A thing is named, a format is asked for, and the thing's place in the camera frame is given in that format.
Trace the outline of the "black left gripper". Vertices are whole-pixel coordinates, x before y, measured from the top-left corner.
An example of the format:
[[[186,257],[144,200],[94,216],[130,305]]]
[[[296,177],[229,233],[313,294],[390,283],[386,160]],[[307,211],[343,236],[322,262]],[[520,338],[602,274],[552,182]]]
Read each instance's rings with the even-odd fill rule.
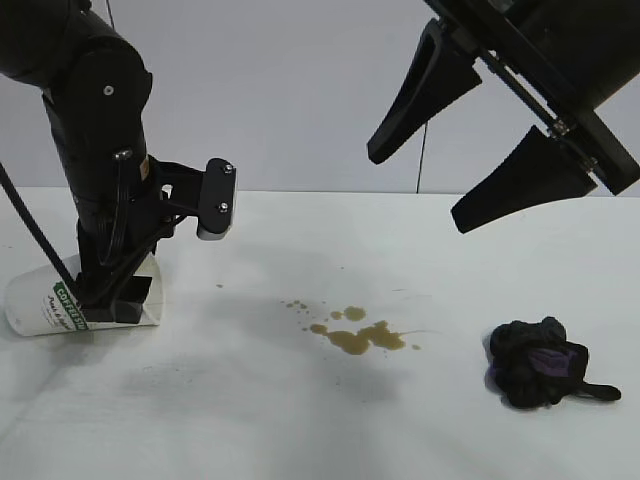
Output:
[[[138,165],[115,160],[90,170],[77,190],[80,271],[74,278],[80,311],[91,326],[148,326],[143,304],[153,278],[139,274],[158,243],[171,238],[176,215],[162,190],[169,165],[149,156]]]

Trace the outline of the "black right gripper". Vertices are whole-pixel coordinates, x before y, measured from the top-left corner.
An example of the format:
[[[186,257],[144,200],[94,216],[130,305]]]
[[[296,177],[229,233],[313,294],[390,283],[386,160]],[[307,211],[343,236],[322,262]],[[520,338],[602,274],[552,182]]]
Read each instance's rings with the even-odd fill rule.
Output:
[[[638,161],[596,113],[639,73],[638,2],[428,5],[442,22],[432,19],[425,26],[399,92],[367,142],[371,162],[388,160],[421,126],[479,86],[478,58],[552,138],[536,126],[529,129],[504,161],[452,207],[459,232],[593,191],[597,184],[561,142],[612,194],[638,181]]]

